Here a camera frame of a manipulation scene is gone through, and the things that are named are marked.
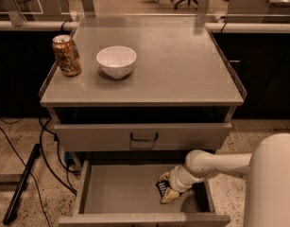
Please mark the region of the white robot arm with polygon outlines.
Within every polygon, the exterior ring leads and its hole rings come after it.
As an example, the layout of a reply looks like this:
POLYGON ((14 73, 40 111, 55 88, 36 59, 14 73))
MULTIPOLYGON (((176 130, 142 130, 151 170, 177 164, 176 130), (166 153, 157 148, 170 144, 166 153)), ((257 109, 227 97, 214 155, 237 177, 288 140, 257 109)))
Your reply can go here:
POLYGON ((244 227, 290 227, 290 133, 265 138, 251 153, 190 151, 182 165, 159 177, 161 203, 219 173, 247 182, 244 227))

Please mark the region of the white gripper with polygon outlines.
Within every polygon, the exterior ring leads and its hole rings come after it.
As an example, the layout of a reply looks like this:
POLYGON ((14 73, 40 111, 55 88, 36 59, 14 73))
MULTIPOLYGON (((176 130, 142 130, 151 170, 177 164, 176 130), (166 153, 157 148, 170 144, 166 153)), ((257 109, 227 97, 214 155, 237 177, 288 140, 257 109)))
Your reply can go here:
POLYGON ((195 183, 200 183, 201 179, 193 176, 183 165, 175 166, 168 172, 163 173, 158 182, 169 181, 170 187, 162 192, 161 204, 167 204, 179 197, 179 193, 184 193, 195 183))

